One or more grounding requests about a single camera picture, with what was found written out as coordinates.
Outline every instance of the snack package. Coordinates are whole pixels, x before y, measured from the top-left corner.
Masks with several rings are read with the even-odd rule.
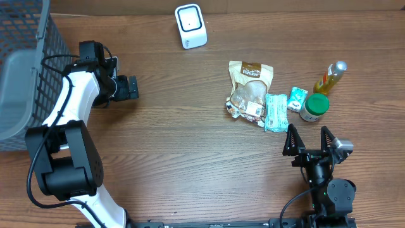
[[[265,96],[273,80],[273,67],[260,63],[229,61],[232,92],[226,106],[232,117],[239,116],[265,126]]]
[[[290,99],[287,102],[287,108],[291,111],[301,111],[302,104],[307,95],[308,91],[294,86],[291,90]]]
[[[287,119],[287,95],[266,94],[266,120],[265,131],[287,131],[289,120]]]

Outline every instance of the brown snack bag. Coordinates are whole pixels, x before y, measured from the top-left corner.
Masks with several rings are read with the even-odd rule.
[[[273,80],[273,67],[260,63],[229,61],[232,92],[225,105],[232,117],[239,116],[265,126],[265,96]]]

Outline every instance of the white device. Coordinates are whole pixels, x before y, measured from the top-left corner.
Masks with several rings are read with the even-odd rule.
[[[207,43],[207,30],[197,4],[186,4],[175,10],[175,16],[184,49],[196,48]]]

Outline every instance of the yellow bottle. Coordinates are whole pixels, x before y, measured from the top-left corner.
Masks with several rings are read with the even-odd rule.
[[[343,73],[346,70],[347,65],[344,61],[338,61],[331,64],[324,76],[315,83],[314,93],[328,95],[332,87],[342,78]]]

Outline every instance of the blue wrapper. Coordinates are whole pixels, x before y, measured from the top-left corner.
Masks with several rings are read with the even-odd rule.
[[[308,91],[294,86],[291,90],[290,99],[287,102],[287,108],[295,112],[301,111],[302,104],[307,95]]]
[[[287,119],[287,95],[266,94],[265,131],[286,132],[289,127]]]

